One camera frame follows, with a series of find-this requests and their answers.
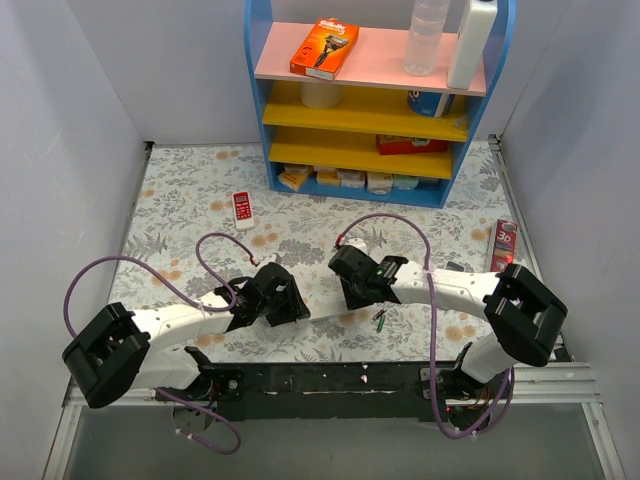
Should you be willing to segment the white remote control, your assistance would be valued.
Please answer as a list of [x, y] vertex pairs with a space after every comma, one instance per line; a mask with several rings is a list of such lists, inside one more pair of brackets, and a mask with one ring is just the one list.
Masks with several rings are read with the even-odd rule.
[[326, 320], [331, 318], [340, 318], [351, 315], [350, 311], [321, 311], [314, 310], [310, 313], [308, 318], [309, 322], [315, 322], [320, 320]]

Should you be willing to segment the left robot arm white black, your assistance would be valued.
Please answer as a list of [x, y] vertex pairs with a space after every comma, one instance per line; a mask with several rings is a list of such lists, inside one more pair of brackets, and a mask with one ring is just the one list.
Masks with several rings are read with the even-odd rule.
[[62, 359], [94, 409], [145, 388], [181, 390], [200, 400], [212, 390], [213, 368], [186, 342], [248, 327], [260, 317], [279, 326], [310, 315], [293, 275], [270, 262], [198, 300], [142, 310], [108, 304], [74, 336]]

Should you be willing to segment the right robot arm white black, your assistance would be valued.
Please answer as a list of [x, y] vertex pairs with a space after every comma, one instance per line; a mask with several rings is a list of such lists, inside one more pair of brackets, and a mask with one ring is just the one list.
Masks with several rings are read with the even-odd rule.
[[341, 281], [347, 308], [375, 303], [431, 304], [489, 323], [492, 332], [466, 347], [452, 373], [454, 389], [475, 397], [498, 374], [518, 363], [548, 364], [568, 309], [526, 267], [510, 263], [502, 272], [427, 271], [400, 256], [376, 262], [343, 245], [328, 267]]

